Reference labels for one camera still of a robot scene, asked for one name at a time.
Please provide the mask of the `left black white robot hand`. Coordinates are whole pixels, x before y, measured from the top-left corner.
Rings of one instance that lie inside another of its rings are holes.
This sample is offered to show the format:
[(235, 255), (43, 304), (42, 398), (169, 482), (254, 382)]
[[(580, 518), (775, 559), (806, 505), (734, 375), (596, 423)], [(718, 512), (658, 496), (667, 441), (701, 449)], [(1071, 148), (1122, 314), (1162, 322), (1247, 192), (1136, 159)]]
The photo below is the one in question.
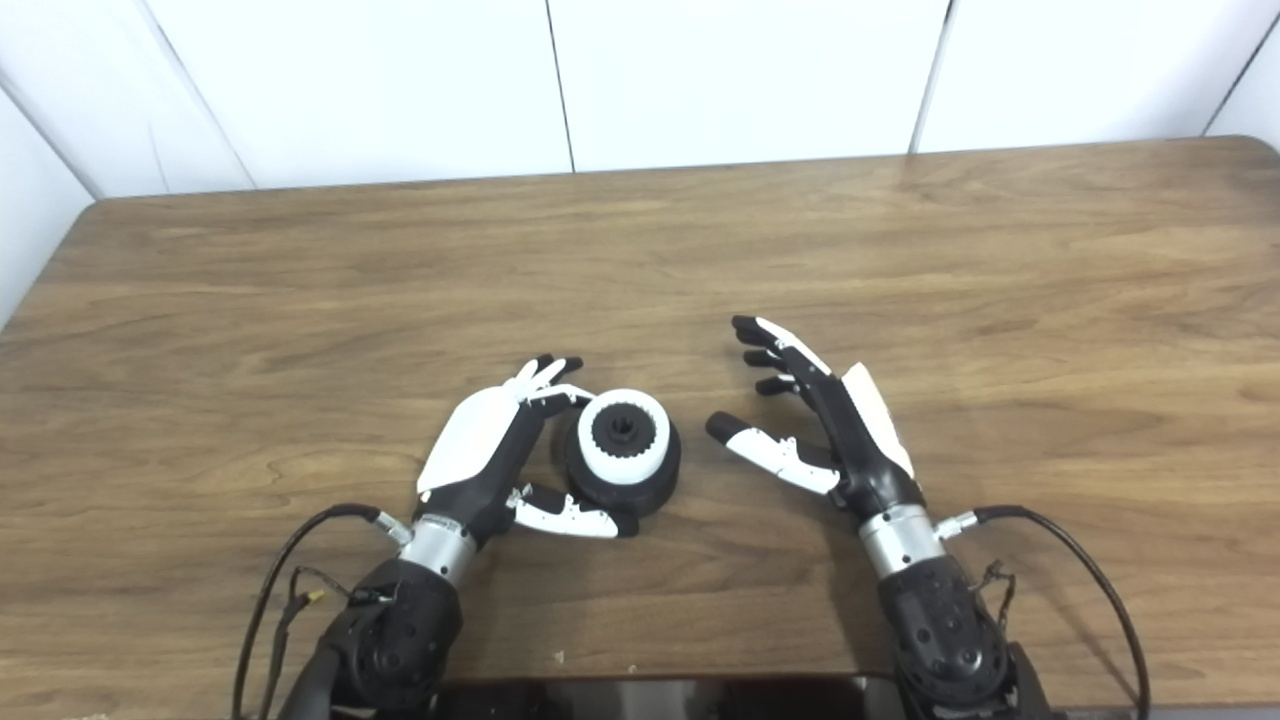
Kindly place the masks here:
[(581, 357), (543, 354), (465, 398), (419, 475), (415, 515), (456, 527), (477, 550), (513, 525), (558, 536), (635, 537), (636, 518), (520, 479), (548, 420), (595, 397), (562, 380), (581, 366)]

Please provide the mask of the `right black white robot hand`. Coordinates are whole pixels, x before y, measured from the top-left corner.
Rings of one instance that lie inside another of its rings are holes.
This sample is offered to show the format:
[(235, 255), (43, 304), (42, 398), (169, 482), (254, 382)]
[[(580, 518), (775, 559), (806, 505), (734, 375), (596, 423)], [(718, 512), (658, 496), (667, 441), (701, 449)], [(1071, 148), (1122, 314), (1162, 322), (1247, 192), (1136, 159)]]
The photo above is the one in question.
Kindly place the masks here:
[(765, 318), (736, 315), (731, 324), (748, 346), (742, 360), (778, 372), (758, 380), (755, 391), (796, 395), (815, 414), (829, 443), (774, 437), (723, 411), (707, 420), (712, 438), (771, 475), (828, 497), (859, 521), (899, 506), (925, 506), (910, 457), (865, 366), (856, 364), (837, 375), (799, 337)]

